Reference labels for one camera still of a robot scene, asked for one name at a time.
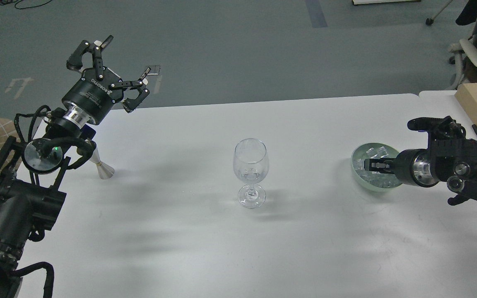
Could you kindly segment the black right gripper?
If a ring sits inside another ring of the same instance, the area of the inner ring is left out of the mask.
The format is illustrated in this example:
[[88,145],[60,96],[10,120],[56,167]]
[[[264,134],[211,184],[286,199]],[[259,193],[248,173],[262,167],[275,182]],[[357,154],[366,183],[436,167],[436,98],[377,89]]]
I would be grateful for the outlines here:
[[364,164],[391,164],[390,166],[364,166],[365,171],[392,172],[403,184],[430,188],[439,183],[431,174],[429,153],[426,149],[404,150],[396,158],[365,159]]

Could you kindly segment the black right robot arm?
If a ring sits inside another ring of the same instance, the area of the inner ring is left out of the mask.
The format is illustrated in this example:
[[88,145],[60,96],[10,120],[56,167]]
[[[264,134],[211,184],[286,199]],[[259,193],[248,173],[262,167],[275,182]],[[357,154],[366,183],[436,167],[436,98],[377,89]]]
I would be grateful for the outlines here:
[[452,206],[477,201],[477,140],[467,138],[465,128],[450,116],[415,118],[407,128],[428,134],[427,149],[407,149],[395,158],[367,159],[364,169],[392,174],[403,184],[423,188],[445,182],[455,194],[448,199]]

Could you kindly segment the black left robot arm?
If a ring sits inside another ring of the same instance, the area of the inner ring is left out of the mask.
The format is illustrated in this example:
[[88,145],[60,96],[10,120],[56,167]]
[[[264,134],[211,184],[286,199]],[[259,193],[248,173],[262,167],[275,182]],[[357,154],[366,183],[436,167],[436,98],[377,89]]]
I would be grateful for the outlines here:
[[127,113],[133,112],[149,95],[148,76],[159,75],[161,66],[147,66],[135,80],[124,80],[104,66],[102,51],[112,41],[83,40],[68,58],[66,67],[81,78],[63,96],[63,108],[52,110],[46,105],[34,113],[36,120],[47,124],[45,134],[23,137],[17,114],[14,126],[17,137],[8,137],[0,149],[0,298],[16,298],[25,275],[46,271],[43,297],[51,298],[54,269],[48,262],[38,262],[19,269],[27,241],[39,242],[53,228],[66,193],[59,187],[67,170],[84,165],[88,160],[99,163],[95,130],[111,109],[121,103]]

